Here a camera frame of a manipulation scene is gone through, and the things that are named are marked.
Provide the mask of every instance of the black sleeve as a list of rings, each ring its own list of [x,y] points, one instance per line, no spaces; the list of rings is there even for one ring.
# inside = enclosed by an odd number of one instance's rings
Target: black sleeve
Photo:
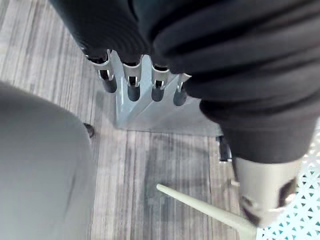
[[[319,0],[50,1],[85,54],[149,54],[192,75],[187,93],[234,156],[283,163],[307,151],[320,114]]]

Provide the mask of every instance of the grey trousers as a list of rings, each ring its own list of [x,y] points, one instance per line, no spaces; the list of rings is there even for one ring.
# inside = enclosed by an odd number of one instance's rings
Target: grey trousers
[[[95,194],[86,128],[0,82],[0,240],[89,239]]]

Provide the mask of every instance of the grey laminate floor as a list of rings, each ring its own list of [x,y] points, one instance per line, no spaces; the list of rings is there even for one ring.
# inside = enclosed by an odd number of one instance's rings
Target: grey laminate floor
[[[224,190],[231,167],[215,139],[118,130],[114,97],[45,0],[0,0],[0,80],[32,92],[95,126],[97,164],[92,240],[233,240],[233,229],[161,194],[166,184],[239,213]]]

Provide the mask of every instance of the wooden floor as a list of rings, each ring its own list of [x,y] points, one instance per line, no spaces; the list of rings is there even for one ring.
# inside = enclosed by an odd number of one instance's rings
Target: wooden floor
[[[163,183],[239,213],[215,139],[113,127],[115,100],[46,0],[0,0],[0,80],[94,125],[92,240],[234,240],[235,231],[156,190]]]

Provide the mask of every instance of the white rod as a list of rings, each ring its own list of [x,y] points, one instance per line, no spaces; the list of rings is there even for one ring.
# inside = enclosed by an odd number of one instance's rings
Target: white rod
[[[173,197],[174,199],[177,199],[180,202],[185,203],[186,205],[197,209],[198,211],[217,219],[218,221],[225,223],[230,227],[235,228],[239,232],[239,235],[246,236],[247,240],[256,239],[257,228],[245,218],[212,206],[207,202],[198,200],[162,184],[158,184],[156,188],[159,191]]]

